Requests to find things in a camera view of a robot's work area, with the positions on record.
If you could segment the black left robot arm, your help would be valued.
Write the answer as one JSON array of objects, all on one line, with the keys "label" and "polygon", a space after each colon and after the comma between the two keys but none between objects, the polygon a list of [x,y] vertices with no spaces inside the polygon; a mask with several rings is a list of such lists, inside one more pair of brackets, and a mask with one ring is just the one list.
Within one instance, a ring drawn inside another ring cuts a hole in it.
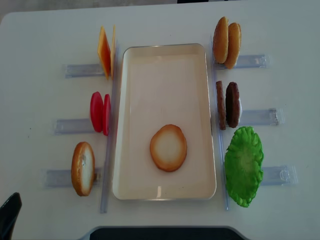
[{"label": "black left robot arm", "polygon": [[11,240],[17,217],[22,207],[21,196],[13,193],[0,207],[0,239]]}]

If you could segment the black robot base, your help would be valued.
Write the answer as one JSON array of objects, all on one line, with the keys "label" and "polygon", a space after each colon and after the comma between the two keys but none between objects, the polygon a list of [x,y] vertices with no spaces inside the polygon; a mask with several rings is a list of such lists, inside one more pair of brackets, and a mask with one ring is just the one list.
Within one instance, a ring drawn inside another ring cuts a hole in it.
[{"label": "black robot base", "polygon": [[231,229],[210,227],[114,227],[100,228],[91,240],[241,240]]}]

